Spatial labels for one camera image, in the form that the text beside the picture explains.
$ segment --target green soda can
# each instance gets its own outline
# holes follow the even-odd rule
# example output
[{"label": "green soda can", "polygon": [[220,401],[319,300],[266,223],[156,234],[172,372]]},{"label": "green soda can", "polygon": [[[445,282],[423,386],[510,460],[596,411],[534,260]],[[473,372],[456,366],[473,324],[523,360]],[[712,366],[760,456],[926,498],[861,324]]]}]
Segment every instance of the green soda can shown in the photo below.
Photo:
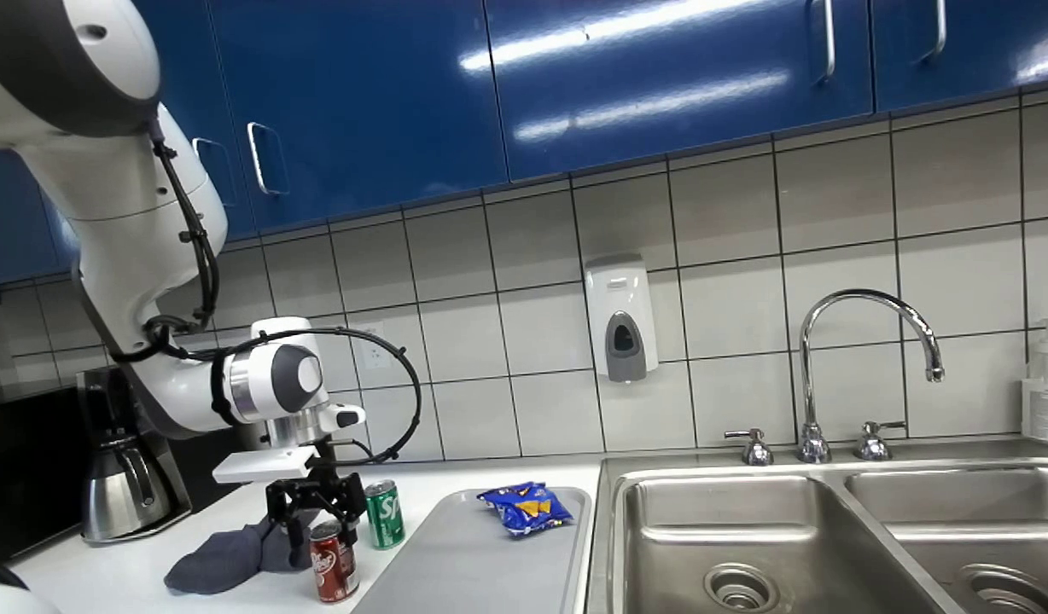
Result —
[{"label": "green soda can", "polygon": [[392,481],[364,489],[364,517],[372,526],[374,549],[392,549],[406,539],[406,517]]}]

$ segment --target blue snack bag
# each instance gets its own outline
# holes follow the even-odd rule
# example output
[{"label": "blue snack bag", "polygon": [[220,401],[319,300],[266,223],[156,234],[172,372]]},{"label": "blue snack bag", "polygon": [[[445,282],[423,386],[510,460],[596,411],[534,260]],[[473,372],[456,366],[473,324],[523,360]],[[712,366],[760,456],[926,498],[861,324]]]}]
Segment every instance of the blue snack bag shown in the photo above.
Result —
[{"label": "blue snack bag", "polygon": [[557,491],[545,489],[545,481],[523,481],[505,489],[487,489],[479,493],[486,507],[498,513],[498,523],[511,539],[536,537],[550,526],[565,526],[571,513],[557,498]]}]

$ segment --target blue cabinet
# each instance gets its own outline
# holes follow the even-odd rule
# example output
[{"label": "blue cabinet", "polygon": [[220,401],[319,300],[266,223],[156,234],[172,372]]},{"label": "blue cabinet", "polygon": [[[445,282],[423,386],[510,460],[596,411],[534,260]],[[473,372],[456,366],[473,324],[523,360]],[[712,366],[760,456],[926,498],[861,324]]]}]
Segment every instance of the blue cabinet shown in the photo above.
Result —
[{"label": "blue cabinet", "polygon": [[870,116],[864,0],[487,0],[511,176]]},{"label": "blue cabinet", "polygon": [[870,0],[877,108],[1048,83],[1048,0]]},{"label": "blue cabinet", "polygon": [[212,0],[258,227],[505,179],[482,0]]},{"label": "blue cabinet", "polygon": [[247,237],[258,227],[258,211],[247,192],[249,152],[225,98],[207,2],[138,0],[138,11],[149,28],[161,58],[161,98],[223,194],[229,237]]},{"label": "blue cabinet", "polygon": [[44,192],[12,152],[0,152],[0,282],[63,272],[72,247],[44,205]]}]

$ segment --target chrome faucet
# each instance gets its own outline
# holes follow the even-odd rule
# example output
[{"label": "chrome faucet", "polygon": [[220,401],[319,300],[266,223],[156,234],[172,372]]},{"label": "chrome faucet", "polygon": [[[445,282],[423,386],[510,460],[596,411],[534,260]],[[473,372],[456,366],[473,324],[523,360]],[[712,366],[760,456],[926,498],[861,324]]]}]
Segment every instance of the chrome faucet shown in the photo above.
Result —
[{"label": "chrome faucet", "polygon": [[867,288],[851,288],[851,291],[836,291],[836,293],[823,298],[817,307],[809,307],[809,314],[803,317],[803,331],[799,331],[799,359],[803,359],[799,460],[804,460],[804,465],[826,465],[832,456],[828,442],[823,438],[823,427],[820,427],[817,392],[809,386],[812,383],[809,380],[809,334],[817,331],[817,320],[832,302],[842,302],[842,300],[870,300],[870,302],[899,310],[923,334],[930,383],[943,380],[938,338],[934,338],[934,331],[930,328],[930,320],[916,307],[909,307],[903,300],[899,300],[892,293],[867,291]]}]

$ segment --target stainless steel kettle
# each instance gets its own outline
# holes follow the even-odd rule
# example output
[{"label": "stainless steel kettle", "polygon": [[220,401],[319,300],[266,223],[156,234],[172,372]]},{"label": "stainless steel kettle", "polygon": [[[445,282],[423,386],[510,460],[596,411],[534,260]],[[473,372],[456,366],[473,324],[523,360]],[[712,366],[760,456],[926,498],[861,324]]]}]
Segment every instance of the stainless steel kettle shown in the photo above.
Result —
[{"label": "stainless steel kettle", "polygon": [[99,442],[85,484],[85,541],[119,541],[175,516],[175,498],[161,465],[139,438]]}]

